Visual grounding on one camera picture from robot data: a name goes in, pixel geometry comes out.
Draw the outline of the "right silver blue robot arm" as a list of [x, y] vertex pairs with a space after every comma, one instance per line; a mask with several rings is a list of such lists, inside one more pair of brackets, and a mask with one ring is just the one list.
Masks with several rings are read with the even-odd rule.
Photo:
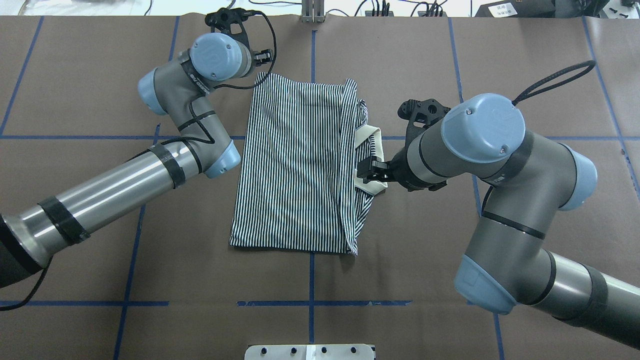
[[410, 99], [397, 114], [407, 120], [405, 146], [390, 161], [361, 160], [356, 175], [364, 183], [438, 191], [473, 174], [490, 186], [454, 280], [467, 301], [499, 315], [531, 306], [639, 348], [638, 287], [543, 248], [555, 214], [594, 193], [598, 173], [589, 158], [527, 130], [521, 111], [495, 93], [453, 108]]

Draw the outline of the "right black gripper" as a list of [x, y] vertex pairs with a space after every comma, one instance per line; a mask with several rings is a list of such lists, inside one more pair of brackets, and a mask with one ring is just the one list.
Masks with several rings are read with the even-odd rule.
[[363, 183], [398, 182], [396, 168], [397, 161], [383, 161], [381, 157], [370, 155], [357, 164], [356, 177]]

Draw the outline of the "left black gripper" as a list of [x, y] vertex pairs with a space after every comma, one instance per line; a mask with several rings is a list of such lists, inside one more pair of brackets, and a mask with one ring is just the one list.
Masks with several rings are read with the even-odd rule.
[[266, 64], [271, 64], [275, 60], [275, 53], [271, 48], [252, 52], [252, 62], [254, 68], [260, 68]]

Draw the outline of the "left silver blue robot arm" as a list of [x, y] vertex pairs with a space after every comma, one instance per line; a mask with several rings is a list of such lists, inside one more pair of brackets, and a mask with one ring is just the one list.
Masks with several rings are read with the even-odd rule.
[[226, 81], [277, 59], [277, 47], [251, 50], [238, 36], [211, 32], [138, 82], [142, 102], [170, 116], [179, 136], [158, 142], [87, 182], [1, 216], [2, 287], [43, 272], [56, 253], [199, 174], [215, 178], [241, 161], [208, 95]]

